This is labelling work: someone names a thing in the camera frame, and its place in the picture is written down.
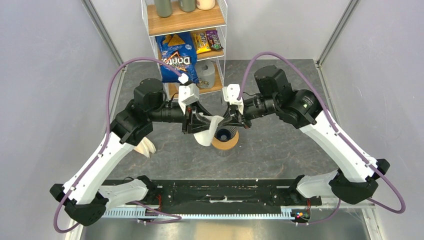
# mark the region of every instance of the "white bracket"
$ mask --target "white bracket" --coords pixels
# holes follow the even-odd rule
[[[199,88],[195,83],[188,86],[179,86],[178,104],[182,112],[186,112],[186,106],[199,100]]]
[[[316,176],[304,176],[297,184],[296,190],[307,199],[315,196],[334,197],[329,182],[333,180],[336,175],[337,170]]]
[[[237,105],[238,111],[243,114],[245,105],[243,104],[243,98],[237,100],[240,94],[240,85],[230,84],[222,88],[222,95],[224,96],[224,101],[228,102],[230,105]]]
[[[115,186],[102,185],[98,189],[98,192],[104,198],[109,199],[106,203],[107,211],[132,201],[140,201],[144,199],[148,189],[143,181],[134,179],[130,182]]]

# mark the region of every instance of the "doritos logo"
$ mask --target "doritos logo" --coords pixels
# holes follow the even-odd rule
[[[169,58],[163,58],[162,62],[184,72],[187,72],[186,65],[191,64],[190,57],[181,57],[178,51],[174,52]]]

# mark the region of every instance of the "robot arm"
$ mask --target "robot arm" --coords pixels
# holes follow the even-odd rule
[[[341,128],[335,132],[315,95],[306,89],[293,90],[283,70],[266,66],[254,76],[260,93],[252,98],[237,100],[240,93],[238,84],[223,88],[228,108],[222,117],[212,116],[199,103],[199,89],[193,83],[179,87],[177,103],[166,101],[160,80],[143,80],[134,89],[134,99],[111,123],[107,148],[98,156],[98,161],[78,185],[72,187],[75,179],[97,156],[105,138],[85,165],[65,184],[53,185],[50,193],[60,202],[65,193],[71,190],[64,202],[65,211],[72,219],[89,226],[111,208],[155,197],[156,186],[146,176],[116,186],[102,186],[119,161],[153,131],[153,122],[181,123],[184,134],[194,134],[198,143],[209,146],[218,126],[250,128],[252,120],[276,114],[280,120],[313,139],[339,166],[338,170],[327,174],[298,176],[289,187],[291,199],[286,202],[288,205],[296,202],[296,199],[314,196],[337,196],[349,204],[357,204],[371,197],[378,187],[376,180],[379,176],[369,165],[386,174],[389,163],[365,153]],[[343,133],[363,152],[369,160],[368,165],[337,136],[339,133]]]
[[[379,176],[369,165],[386,174],[390,164],[385,159],[375,159],[367,154],[340,126],[337,126],[339,132],[335,132],[315,95],[306,89],[293,90],[283,70],[273,65],[266,66],[256,71],[254,76],[260,93],[246,99],[242,107],[240,103],[233,104],[240,88],[228,86],[223,91],[229,92],[228,88],[238,89],[227,100],[229,107],[223,122],[249,128],[251,120],[276,114],[280,120],[293,125],[314,140],[339,167],[327,174],[299,176],[292,186],[297,193],[305,198],[337,196],[349,204],[370,198],[378,187],[376,180]],[[239,109],[243,109],[243,113],[238,113]],[[340,133],[362,152],[369,164],[365,164],[338,136]]]

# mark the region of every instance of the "bottle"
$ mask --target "bottle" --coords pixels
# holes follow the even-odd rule
[[[178,0],[179,8],[186,13],[193,12],[196,9],[196,0]]]
[[[200,10],[210,10],[215,7],[215,0],[196,0],[196,6]]]
[[[172,14],[171,0],[154,0],[156,13],[161,18],[167,18]]]

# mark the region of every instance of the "blue chip bag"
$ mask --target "blue chip bag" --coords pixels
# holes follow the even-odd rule
[[[161,60],[180,73],[188,75],[188,79],[195,84],[199,83],[195,64],[198,60],[196,49],[190,32],[181,32],[156,37],[159,46]],[[178,76],[165,66],[160,66],[162,83],[179,83]]]

